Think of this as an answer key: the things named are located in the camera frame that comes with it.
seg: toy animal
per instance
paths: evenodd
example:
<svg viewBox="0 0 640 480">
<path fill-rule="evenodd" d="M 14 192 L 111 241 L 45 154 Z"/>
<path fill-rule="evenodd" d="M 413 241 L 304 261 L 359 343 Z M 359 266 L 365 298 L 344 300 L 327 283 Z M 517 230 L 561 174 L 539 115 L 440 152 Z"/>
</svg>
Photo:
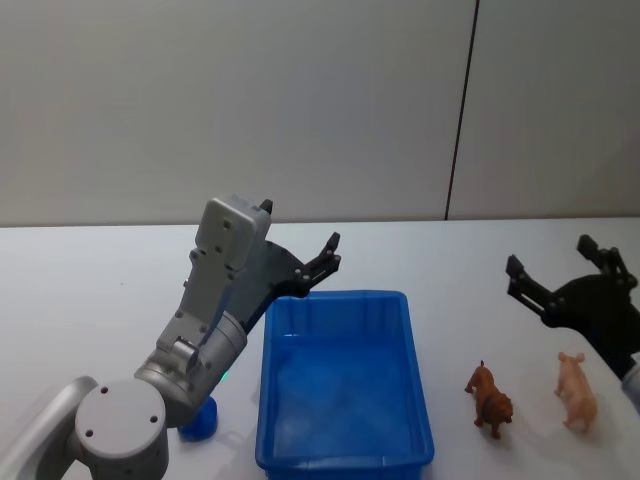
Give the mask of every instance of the toy animal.
<svg viewBox="0 0 640 480">
<path fill-rule="evenodd" d="M 555 394 L 560 397 L 567 408 L 567 428 L 576 420 L 584 422 L 582 433 L 589 433 L 598 413 L 598 404 L 593 396 L 589 382 L 580 364 L 584 362 L 584 354 L 571 357 L 563 352 L 558 354 L 560 360 L 560 376 Z"/>
<path fill-rule="evenodd" d="M 502 422 L 511 423 L 513 416 L 511 400 L 498 390 L 493 382 L 491 371 L 484 366 L 483 361 L 473 372 L 464 391 L 473 393 L 473 387 L 476 389 L 476 419 L 473 423 L 480 428 L 488 423 L 491 425 L 491 436 L 499 439 L 498 428 L 500 424 Z"/>
</svg>

